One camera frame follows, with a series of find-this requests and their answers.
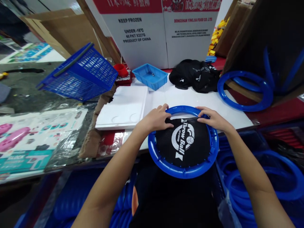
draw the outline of red cup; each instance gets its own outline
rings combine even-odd
[[[117,70],[118,76],[120,76],[122,78],[125,78],[129,75],[124,64],[116,64],[116,65],[114,65],[114,69]]]

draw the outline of blue plastic bin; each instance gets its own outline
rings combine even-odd
[[[138,81],[153,90],[158,90],[161,86],[167,83],[167,73],[146,63],[132,70]]]
[[[69,98],[86,101],[109,91],[118,72],[88,43],[37,85]]]

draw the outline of pink toy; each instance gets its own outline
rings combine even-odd
[[[0,152],[6,152],[7,150],[13,148],[18,142],[20,142],[30,131],[29,127],[21,128],[14,131],[5,140],[0,142]]]
[[[0,135],[8,132],[9,129],[12,128],[12,124],[10,123],[6,123],[6,124],[3,124],[3,125],[0,125]]]

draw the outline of red label on box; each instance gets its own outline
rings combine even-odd
[[[161,0],[93,0],[101,14],[161,13]]]
[[[164,12],[219,11],[222,0],[162,0]]]

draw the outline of hand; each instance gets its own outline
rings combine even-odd
[[[136,125],[136,128],[150,134],[156,130],[165,130],[174,127],[171,123],[165,123],[165,119],[171,117],[170,113],[166,113],[166,109],[168,108],[169,106],[164,104],[153,109]]]
[[[234,127],[216,111],[200,106],[196,108],[201,110],[198,117],[201,117],[203,114],[210,116],[210,119],[198,118],[198,122],[208,124],[215,129],[223,131],[224,133],[235,130]]]

